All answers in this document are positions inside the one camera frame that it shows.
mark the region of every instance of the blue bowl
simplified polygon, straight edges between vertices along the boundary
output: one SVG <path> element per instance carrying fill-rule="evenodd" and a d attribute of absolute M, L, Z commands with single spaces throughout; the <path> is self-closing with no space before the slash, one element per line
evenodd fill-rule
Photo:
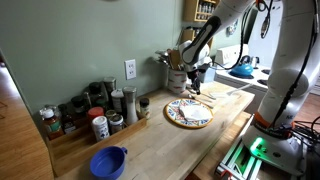
<path fill-rule="evenodd" d="M 98 151 L 91 159 L 91 173 L 98 179 L 117 179 L 124 170 L 127 149 L 109 146 Z"/>

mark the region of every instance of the electrical outlet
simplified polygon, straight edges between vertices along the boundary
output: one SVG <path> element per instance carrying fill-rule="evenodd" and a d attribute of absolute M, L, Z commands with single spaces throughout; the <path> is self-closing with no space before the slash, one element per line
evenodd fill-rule
<path fill-rule="evenodd" d="M 124 65 L 125 65 L 125 68 L 126 68 L 127 80 L 137 77 L 137 74 L 136 74 L 136 60 L 135 59 L 126 60 L 124 62 Z"/>

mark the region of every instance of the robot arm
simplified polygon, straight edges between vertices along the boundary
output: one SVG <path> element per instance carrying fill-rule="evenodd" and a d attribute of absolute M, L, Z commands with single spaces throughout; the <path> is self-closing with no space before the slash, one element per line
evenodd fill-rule
<path fill-rule="evenodd" d="M 253 0 L 220 1 L 213 15 L 202 27 L 196 38 L 192 42 L 187 41 L 179 46 L 180 56 L 184 63 L 184 70 L 187 72 L 188 78 L 191 79 L 193 89 L 197 94 L 200 94 L 198 74 L 199 72 L 204 73 L 208 68 L 208 65 L 202 64 L 205 63 L 203 59 L 208 55 L 204 53 L 209 51 L 209 49 L 207 51 L 205 49 L 208 48 L 208 41 L 213 35 L 236 21 L 253 2 Z"/>
<path fill-rule="evenodd" d="M 195 40 L 179 47 L 191 80 L 197 80 L 197 73 L 194 72 L 199 67 L 196 63 L 202 58 L 199 55 L 201 49 L 214 34 L 232 24 L 253 2 L 221 0 Z M 268 79 L 268 91 L 255 113 L 254 125 L 242 136 L 244 145 L 253 156 L 296 176 L 305 171 L 302 163 L 305 156 L 303 143 L 290 136 L 290 124 L 319 77 L 320 41 L 316 40 L 319 33 L 318 2 L 282 1 L 284 9 L 279 43 Z M 259 144 L 253 147 L 257 139 L 260 140 Z"/>

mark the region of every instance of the decorative plate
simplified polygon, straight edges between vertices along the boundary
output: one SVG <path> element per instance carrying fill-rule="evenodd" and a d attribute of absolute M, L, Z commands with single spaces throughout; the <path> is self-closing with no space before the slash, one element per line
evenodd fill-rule
<path fill-rule="evenodd" d="M 207 109 L 210 111 L 210 113 L 213 116 L 212 111 L 208 106 L 205 104 L 202 104 L 201 102 L 194 100 L 194 99 L 176 99 L 174 101 L 171 101 L 167 106 L 165 107 L 165 112 L 170 120 L 172 120 L 174 123 L 188 127 L 188 128 L 202 128 L 207 126 L 212 120 L 211 119 L 204 119 L 200 121 L 187 121 L 184 119 L 183 115 L 180 114 L 179 107 L 180 106 L 190 106 L 190 105 L 199 105 L 202 106 L 203 108 Z"/>

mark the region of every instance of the white napkin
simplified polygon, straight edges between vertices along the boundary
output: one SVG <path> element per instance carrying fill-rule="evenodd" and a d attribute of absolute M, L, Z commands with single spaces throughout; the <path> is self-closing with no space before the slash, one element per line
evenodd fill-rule
<path fill-rule="evenodd" d="M 201 121 L 212 118 L 210 110 L 199 105 L 181 106 L 179 109 L 187 121 Z"/>

